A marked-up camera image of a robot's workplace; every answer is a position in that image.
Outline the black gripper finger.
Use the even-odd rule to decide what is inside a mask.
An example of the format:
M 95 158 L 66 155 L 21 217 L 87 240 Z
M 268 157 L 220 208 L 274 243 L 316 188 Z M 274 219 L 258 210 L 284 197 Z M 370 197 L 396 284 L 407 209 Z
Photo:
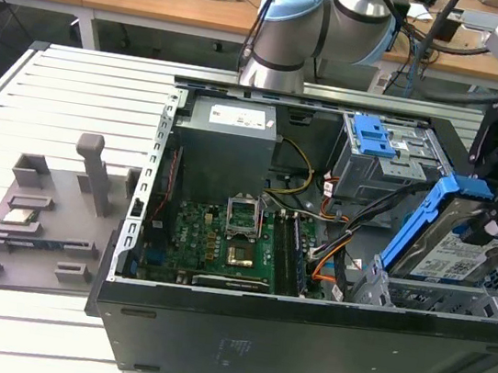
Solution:
M 494 103 L 486 111 L 475 140 L 470 146 L 469 163 L 471 175 L 483 180 L 494 194 L 484 211 L 468 222 L 461 234 L 461 241 L 472 245 L 488 244 L 496 234 L 498 221 L 498 104 Z

